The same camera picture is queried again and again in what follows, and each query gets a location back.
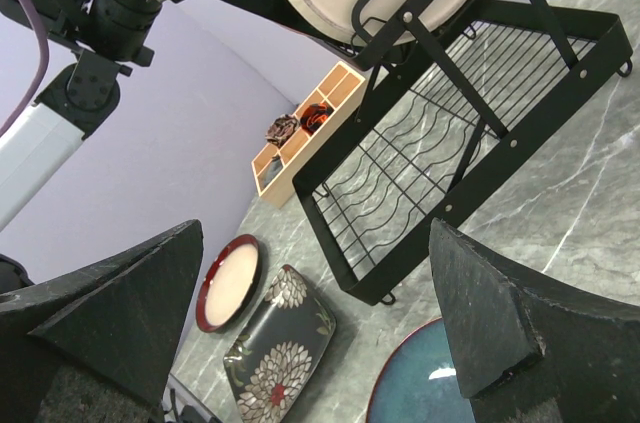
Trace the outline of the teal brown rimmed plate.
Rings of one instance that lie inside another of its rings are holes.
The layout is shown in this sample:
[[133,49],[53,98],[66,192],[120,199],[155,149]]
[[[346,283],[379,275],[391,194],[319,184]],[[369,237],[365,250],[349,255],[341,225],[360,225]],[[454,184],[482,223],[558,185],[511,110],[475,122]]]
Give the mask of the teal brown rimmed plate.
[[443,320],[408,335],[385,362],[372,390],[368,422],[473,422],[460,394]]

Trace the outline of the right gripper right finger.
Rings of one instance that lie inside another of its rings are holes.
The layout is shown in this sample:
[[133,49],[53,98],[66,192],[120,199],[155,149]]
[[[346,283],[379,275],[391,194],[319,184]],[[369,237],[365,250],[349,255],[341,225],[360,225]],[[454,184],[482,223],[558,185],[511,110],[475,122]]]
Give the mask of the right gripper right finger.
[[638,307],[546,276],[441,220],[429,251],[476,421],[638,421]]

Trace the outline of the black square floral plate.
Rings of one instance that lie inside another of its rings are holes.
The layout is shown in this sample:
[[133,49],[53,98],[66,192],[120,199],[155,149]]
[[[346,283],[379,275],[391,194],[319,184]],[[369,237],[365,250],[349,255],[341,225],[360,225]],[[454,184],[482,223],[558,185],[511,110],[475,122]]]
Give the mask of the black square floral plate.
[[322,359],[337,320],[314,285],[282,266],[223,357],[243,422],[281,422]]

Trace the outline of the round red rimmed plate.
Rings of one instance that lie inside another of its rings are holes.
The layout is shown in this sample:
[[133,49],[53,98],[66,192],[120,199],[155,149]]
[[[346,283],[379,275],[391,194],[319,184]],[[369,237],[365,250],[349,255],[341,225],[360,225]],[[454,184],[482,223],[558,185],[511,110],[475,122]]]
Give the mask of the round red rimmed plate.
[[198,292],[195,321],[200,331],[220,331],[237,320],[262,277],[259,241],[243,234],[229,242],[210,266]]

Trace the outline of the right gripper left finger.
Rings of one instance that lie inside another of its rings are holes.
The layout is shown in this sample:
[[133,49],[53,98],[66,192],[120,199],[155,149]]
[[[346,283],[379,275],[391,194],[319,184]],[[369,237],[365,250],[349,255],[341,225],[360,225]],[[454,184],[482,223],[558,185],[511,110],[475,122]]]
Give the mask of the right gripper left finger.
[[202,226],[189,220],[39,284],[2,261],[2,421],[156,416],[203,252]]

